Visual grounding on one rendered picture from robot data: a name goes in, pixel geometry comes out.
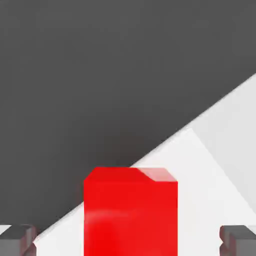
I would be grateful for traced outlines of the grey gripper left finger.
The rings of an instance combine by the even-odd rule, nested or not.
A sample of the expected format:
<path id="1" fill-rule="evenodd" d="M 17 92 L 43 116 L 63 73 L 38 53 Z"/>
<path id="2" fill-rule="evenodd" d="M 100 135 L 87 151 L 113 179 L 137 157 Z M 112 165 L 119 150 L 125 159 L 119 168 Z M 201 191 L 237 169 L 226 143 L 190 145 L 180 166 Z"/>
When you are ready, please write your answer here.
<path id="1" fill-rule="evenodd" d="M 0 234 L 0 256 L 37 256 L 36 237 L 33 225 L 11 225 Z"/>

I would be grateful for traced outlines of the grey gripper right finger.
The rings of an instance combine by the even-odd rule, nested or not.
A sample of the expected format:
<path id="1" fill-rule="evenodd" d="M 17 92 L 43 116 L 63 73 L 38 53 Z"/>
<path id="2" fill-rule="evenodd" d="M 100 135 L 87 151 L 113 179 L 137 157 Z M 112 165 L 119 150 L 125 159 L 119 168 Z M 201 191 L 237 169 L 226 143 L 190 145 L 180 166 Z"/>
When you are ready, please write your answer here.
<path id="1" fill-rule="evenodd" d="M 256 234 L 245 225 L 222 225 L 219 256 L 256 256 Z"/>

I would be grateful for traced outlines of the small red cube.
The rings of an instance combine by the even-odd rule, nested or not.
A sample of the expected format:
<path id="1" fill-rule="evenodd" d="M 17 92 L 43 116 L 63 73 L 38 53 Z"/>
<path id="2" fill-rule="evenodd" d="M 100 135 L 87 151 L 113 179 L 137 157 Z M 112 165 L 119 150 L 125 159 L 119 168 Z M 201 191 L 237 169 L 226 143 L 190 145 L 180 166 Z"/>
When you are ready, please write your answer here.
<path id="1" fill-rule="evenodd" d="M 178 181 L 166 169 L 96 167 L 83 201 L 84 256 L 178 256 Z"/>

